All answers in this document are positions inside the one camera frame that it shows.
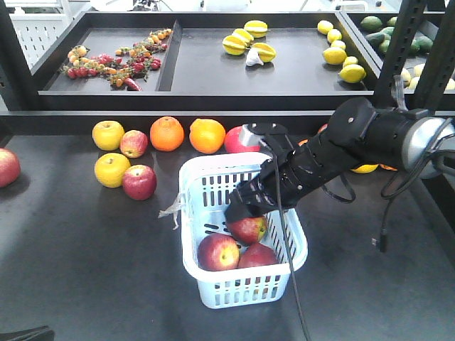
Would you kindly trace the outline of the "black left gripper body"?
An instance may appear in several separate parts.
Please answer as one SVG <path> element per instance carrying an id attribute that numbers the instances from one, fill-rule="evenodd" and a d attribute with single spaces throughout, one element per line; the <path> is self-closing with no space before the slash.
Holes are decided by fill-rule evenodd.
<path id="1" fill-rule="evenodd" d="M 1 341 L 54 341 L 54 331 L 48 326 L 28 330 L 1 333 Z"/>

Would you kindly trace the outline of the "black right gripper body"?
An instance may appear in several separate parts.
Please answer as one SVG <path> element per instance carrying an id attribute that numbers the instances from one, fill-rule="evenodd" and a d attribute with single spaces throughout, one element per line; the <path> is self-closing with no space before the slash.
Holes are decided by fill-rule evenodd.
<path id="1" fill-rule="evenodd" d="M 303 198 L 341 173 L 341 148 L 309 141 L 286 155 L 282 163 L 264 166 L 245 185 L 245 203 L 254 210 L 292 208 Z"/>

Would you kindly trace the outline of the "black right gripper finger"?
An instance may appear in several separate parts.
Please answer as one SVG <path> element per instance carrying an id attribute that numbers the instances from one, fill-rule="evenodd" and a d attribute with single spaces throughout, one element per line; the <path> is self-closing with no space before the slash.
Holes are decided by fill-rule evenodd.
<path id="1" fill-rule="evenodd" d="M 231 205 L 258 206 L 262 203 L 262 199 L 262 187 L 257 179 L 240 181 L 229 194 Z"/>
<path id="2" fill-rule="evenodd" d="M 277 210 L 276 205 L 247 205 L 242 202 L 231 202 L 225 211 L 225 221 L 227 224 L 238 222 L 247 218 L 255 218 Z"/>

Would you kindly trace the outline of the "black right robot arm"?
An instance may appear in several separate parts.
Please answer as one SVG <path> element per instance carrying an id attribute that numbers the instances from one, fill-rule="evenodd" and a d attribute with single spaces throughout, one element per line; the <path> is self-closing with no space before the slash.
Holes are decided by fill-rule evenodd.
<path id="1" fill-rule="evenodd" d="M 239 140 L 263 144 L 273 159 L 230 193 L 225 211 L 230 221 L 293 208 L 310 192 L 364 164 L 383 164 L 422 178 L 454 174 L 454 125 L 448 119 L 427 109 L 376 109 L 363 97 L 343 103 L 328 126 L 303 145 L 275 123 L 245 124 Z"/>

